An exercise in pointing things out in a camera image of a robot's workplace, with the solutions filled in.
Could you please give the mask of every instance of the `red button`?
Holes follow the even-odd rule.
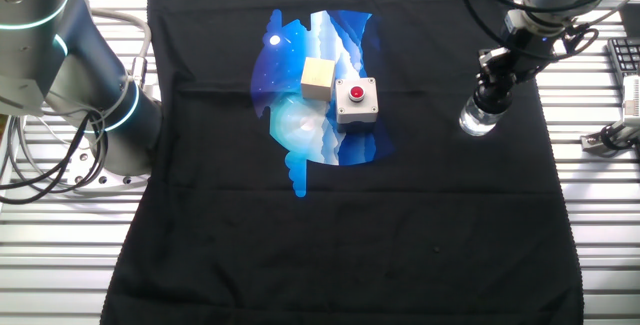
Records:
[[[363,88],[361,88],[360,86],[354,86],[351,88],[351,91],[349,92],[349,98],[351,98],[351,100],[361,101],[363,97],[364,97]]]

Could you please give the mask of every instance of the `wire bundle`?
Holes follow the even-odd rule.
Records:
[[[98,175],[104,168],[106,153],[109,146],[108,137],[104,133],[104,125],[100,127],[98,124],[104,124],[102,114],[95,112],[93,110],[87,111],[87,115],[84,117],[84,119],[82,120],[82,123],[78,127],[78,131],[76,131],[76,134],[73,137],[73,140],[69,143],[69,149],[67,151],[67,154],[64,156],[64,158],[51,170],[46,172],[41,170],[39,167],[34,166],[34,168],[40,172],[40,176],[35,177],[33,179],[26,179],[24,174],[18,167],[18,164],[16,163],[16,160],[13,154],[13,138],[16,133],[20,138],[20,146],[22,148],[22,151],[25,153],[25,156],[27,156],[27,158],[29,159],[29,162],[31,162],[32,165],[35,165],[35,163],[32,162],[33,158],[30,155],[28,147],[26,146],[26,141],[24,139],[24,129],[22,128],[21,119],[18,117],[12,117],[7,127],[8,146],[7,146],[7,152],[3,160],[2,169],[4,169],[4,167],[6,166],[7,160],[9,160],[11,162],[11,165],[14,171],[20,177],[22,182],[7,184],[7,185],[0,185],[0,190],[18,189],[18,188],[29,186],[32,189],[36,190],[37,194],[30,198],[25,198],[25,199],[10,199],[4,196],[0,196],[0,201],[5,204],[24,205],[24,204],[28,204],[33,201],[36,201],[47,194],[62,194],[62,193],[70,192],[80,187],[86,186],[87,184],[90,184],[93,180],[95,180],[98,177]],[[86,129],[87,126],[92,127],[97,140],[94,145],[95,151],[96,151],[94,163],[91,166],[87,175],[84,178],[82,178],[82,180],[79,181],[77,184],[72,186],[62,184],[61,183],[62,177],[65,171],[67,170],[69,163],[71,162],[71,157],[73,156],[74,152],[78,149],[80,142],[82,141],[82,137],[84,136],[84,129]],[[41,188],[37,186],[36,183],[41,181],[47,181],[49,182],[49,185],[47,185],[45,188]]]

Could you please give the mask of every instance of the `beige cube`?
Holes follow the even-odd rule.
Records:
[[[302,71],[302,97],[330,102],[335,72],[335,61],[307,58]]]

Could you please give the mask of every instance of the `transparent cylinder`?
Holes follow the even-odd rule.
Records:
[[[471,96],[460,114],[460,127],[469,135],[484,136],[496,126],[502,115],[504,112],[489,114],[482,111]]]

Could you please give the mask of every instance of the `slotted aluminum surface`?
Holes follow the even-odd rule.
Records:
[[[146,19],[147,0],[90,1],[93,7]],[[617,1],[605,0],[583,19],[595,19]],[[96,23],[129,66],[142,33],[114,21],[96,19]],[[578,141],[580,135],[598,131],[621,115],[618,89],[603,49],[607,38],[625,36],[620,16],[612,16],[598,29],[601,40],[584,54],[549,66],[538,76],[538,84],[580,255],[586,324],[640,325],[640,168],[631,152],[598,158],[583,153]],[[152,51],[149,70],[147,83],[157,84]],[[153,91],[159,97],[156,85]],[[75,132],[59,119],[47,121],[64,138]],[[26,131],[42,167],[51,167],[66,151],[34,119]],[[29,169],[22,156],[19,161]],[[6,174],[4,180],[9,177],[14,175]],[[104,186],[118,182],[118,177],[109,177]],[[3,205],[0,325],[96,325],[142,191],[71,200],[49,196],[25,206]],[[29,194],[29,190],[6,193]]]

